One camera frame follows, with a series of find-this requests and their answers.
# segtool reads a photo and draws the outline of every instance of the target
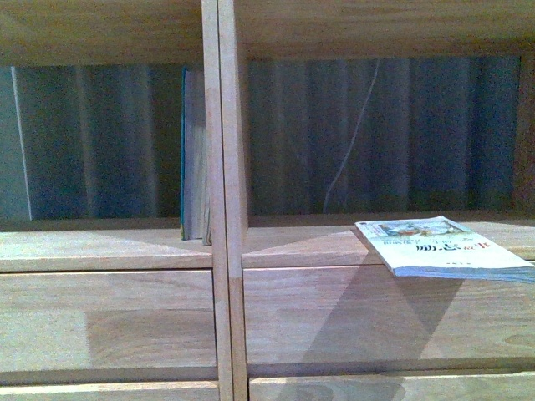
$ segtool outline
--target white wire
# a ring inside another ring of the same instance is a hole
[[[342,160],[342,164],[338,168],[338,172],[334,176],[333,181],[329,185],[329,188],[327,189],[327,193],[325,194],[325,200],[324,200],[324,213],[327,213],[327,206],[329,205],[329,199],[331,196],[331,192],[333,191],[334,186],[336,185],[336,181],[338,181],[338,178],[340,178],[340,175],[342,174],[342,171],[344,171],[345,165],[348,163],[349,155],[351,155],[351,151],[353,150],[354,142],[357,139],[357,134],[359,133],[359,127],[362,123],[362,119],[364,117],[364,112],[366,111],[366,107],[368,106],[369,98],[371,97],[371,94],[374,90],[375,86],[375,80],[377,79],[377,73],[379,72],[379,65],[380,65],[380,59],[377,60],[377,63],[375,64],[375,71],[374,71],[374,77],[371,80],[371,83],[369,84],[368,94],[366,95],[366,99],[364,100],[364,104],[362,105],[362,109],[360,110],[359,119],[357,120],[357,125],[354,127],[354,133],[353,138],[351,138],[351,142],[349,142],[349,148],[348,151],[345,153],[344,160]]]

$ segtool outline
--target curtain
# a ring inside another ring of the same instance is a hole
[[[15,68],[2,82],[3,113],[18,111],[2,141],[23,158],[0,171],[18,182],[10,205],[27,197],[31,219],[179,215],[181,67]],[[11,209],[0,217],[24,217]]]
[[[252,212],[321,213],[374,60],[249,65]],[[380,61],[327,212],[509,207],[519,58]]]

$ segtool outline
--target wooden shelf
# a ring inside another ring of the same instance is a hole
[[[236,2],[249,58],[372,58],[534,50],[532,0]]]
[[[69,399],[81,401],[105,398],[109,401],[150,399],[166,401],[217,401],[217,382],[97,383],[64,386],[24,386],[0,388],[0,401],[24,399]]]
[[[322,399],[324,394],[340,394],[343,399],[533,399],[535,374],[444,375],[359,375],[307,378],[257,378],[250,382],[251,401],[275,401],[283,393],[287,399]]]
[[[382,264],[356,236],[355,221],[446,214],[520,257],[535,261],[535,220],[515,213],[457,211],[415,214],[252,218],[243,268]]]
[[[2,2],[0,63],[202,61],[200,0]]]
[[[0,231],[11,231],[0,232],[0,272],[212,267],[211,246],[182,241],[177,228],[162,228],[178,227],[178,221],[30,223],[0,226]]]

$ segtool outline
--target wood grain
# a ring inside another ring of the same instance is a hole
[[[535,53],[521,58],[513,203],[535,211]]]
[[[253,376],[535,365],[535,286],[385,266],[246,269]]]
[[[0,388],[0,401],[217,401],[217,383],[110,383]]]
[[[202,61],[200,0],[2,2],[0,63]]]
[[[234,399],[247,396],[247,365],[243,317],[242,247],[247,235],[247,63],[233,0],[220,0],[219,40],[222,94],[227,260],[232,333]]]
[[[531,400],[535,373],[257,378],[251,401]]]
[[[0,278],[0,378],[43,370],[215,370],[208,271]]]
[[[227,264],[227,223],[222,153],[221,71],[217,2],[202,0],[206,132],[209,139],[208,175],[216,314],[217,371],[221,401],[233,400],[232,343]]]
[[[357,237],[351,221],[357,221],[353,219],[359,217],[362,216],[339,216],[338,220],[343,218],[347,221],[346,226],[251,227],[248,230],[246,251],[242,255],[243,267],[380,264],[382,261],[377,254],[369,251]],[[472,230],[526,260],[535,260],[535,220],[508,218],[507,214],[480,214],[478,218],[481,219],[470,221],[477,219],[468,217],[468,221],[464,218],[454,220],[463,222]],[[288,219],[306,221],[308,218],[295,216]]]
[[[363,58],[533,51],[531,0],[236,2],[249,58]]]
[[[0,233],[0,272],[211,266],[211,248],[177,229]]]

